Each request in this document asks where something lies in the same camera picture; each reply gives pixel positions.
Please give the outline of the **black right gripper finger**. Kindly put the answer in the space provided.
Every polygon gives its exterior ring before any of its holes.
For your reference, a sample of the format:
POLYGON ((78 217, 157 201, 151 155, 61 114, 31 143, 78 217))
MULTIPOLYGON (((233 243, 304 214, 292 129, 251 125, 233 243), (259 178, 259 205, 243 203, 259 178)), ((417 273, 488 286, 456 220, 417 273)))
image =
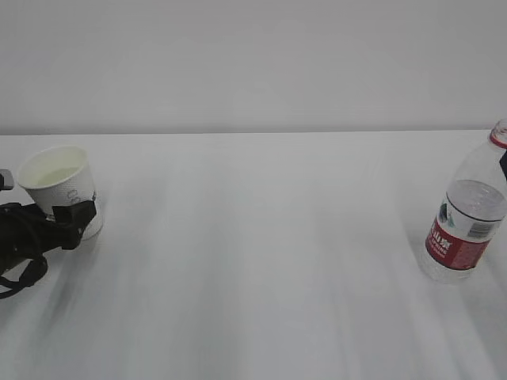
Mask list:
POLYGON ((499 161, 499 165, 501 167, 501 171, 504 174, 504 177, 507 179, 507 151, 502 155, 499 161))

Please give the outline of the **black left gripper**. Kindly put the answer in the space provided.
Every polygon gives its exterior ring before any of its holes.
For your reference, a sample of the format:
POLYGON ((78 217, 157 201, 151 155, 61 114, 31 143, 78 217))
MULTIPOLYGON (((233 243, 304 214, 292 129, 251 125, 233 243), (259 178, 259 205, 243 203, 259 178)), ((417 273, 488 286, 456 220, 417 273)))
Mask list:
POLYGON ((95 203, 85 200, 54 206, 54 221, 35 204, 1 205, 1 276, 26 263, 23 277, 43 277, 48 271, 44 254, 55 248, 76 249, 87 226, 97 215, 95 203))

